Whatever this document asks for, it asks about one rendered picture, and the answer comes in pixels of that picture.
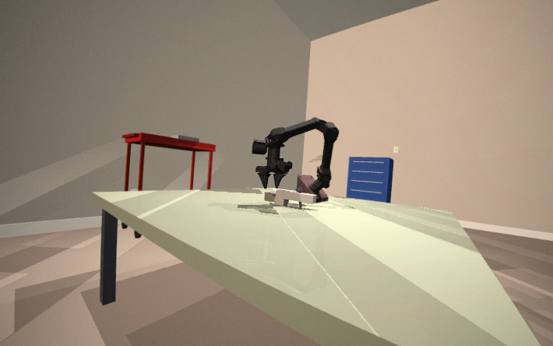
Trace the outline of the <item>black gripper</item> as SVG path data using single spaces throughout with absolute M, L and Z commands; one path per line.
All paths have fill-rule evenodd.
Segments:
M 281 160 L 280 156 L 268 155 L 268 157 L 266 157 L 267 166 L 257 166 L 255 168 L 255 172 L 259 172 L 257 174 L 259 175 L 262 181 L 264 189 L 267 188 L 268 177 L 271 175 L 269 174 L 270 172 L 276 173 L 276 174 L 273 174 L 276 189 L 278 189 L 278 186 L 280 184 L 282 177 L 286 176 L 284 174 L 287 174 L 287 171 L 281 171 L 277 166 L 276 168 L 275 166 L 273 166 L 277 157 L 279 158 L 279 160 Z

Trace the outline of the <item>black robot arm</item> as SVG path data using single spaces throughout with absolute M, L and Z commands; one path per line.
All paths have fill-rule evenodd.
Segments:
M 317 129 L 322 132 L 325 140 L 322 164 L 320 167 L 317 167 L 318 170 L 316 176 L 318 178 L 311 185 L 308 185 L 314 194 L 318 194 L 322 188 L 328 189 L 330 187 L 330 181 L 332 179 L 330 165 L 333 155 L 333 146 L 339 134 L 339 129 L 332 122 L 327 122 L 323 119 L 314 117 L 296 125 L 272 129 L 265 140 L 254 139 L 252 144 L 252 153 L 264 155 L 266 154 L 268 147 L 268 155 L 280 156 L 280 148 L 285 147 L 284 142 L 292 136 L 296 136 L 313 129 Z M 275 166 L 275 168 L 278 167 L 281 171 L 289 171 L 292 169 L 292 162 L 284 162 L 283 158 L 279 160 L 277 157 L 273 166 Z

